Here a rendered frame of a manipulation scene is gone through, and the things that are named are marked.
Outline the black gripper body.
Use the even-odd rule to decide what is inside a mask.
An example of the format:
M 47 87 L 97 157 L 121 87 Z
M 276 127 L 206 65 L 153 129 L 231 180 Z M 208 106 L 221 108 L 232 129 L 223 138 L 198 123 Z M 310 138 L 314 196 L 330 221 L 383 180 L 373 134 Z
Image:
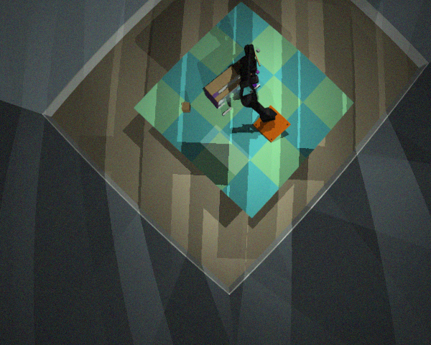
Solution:
M 256 72 L 257 72 L 257 68 L 256 68 L 256 70 L 251 71 L 251 73 L 252 73 L 252 76 L 250 77 L 250 84 L 251 85 L 259 82 L 259 77 L 257 76 Z

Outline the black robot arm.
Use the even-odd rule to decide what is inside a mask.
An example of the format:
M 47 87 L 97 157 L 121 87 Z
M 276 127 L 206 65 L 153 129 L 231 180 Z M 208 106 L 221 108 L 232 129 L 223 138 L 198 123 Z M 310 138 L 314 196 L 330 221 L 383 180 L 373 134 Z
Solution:
M 277 113 L 269 107 L 264 108 L 259 102 L 256 96 L 256 90 L 250 84 L 250 75 L 252 70 L 256 70 L 256 58 L 254 52 L 254 45 L 246 45 L 245 56 L 240 60 L 241 68 L 241 82 L 240 85 L 240 100 L 241 104 L 246 108 L 252 108 L 256 113 L 260 114 L 260 119 L 263 122 L 274 121 Z M 250 87 L 253 93 L 243 96 L 244 88 Z

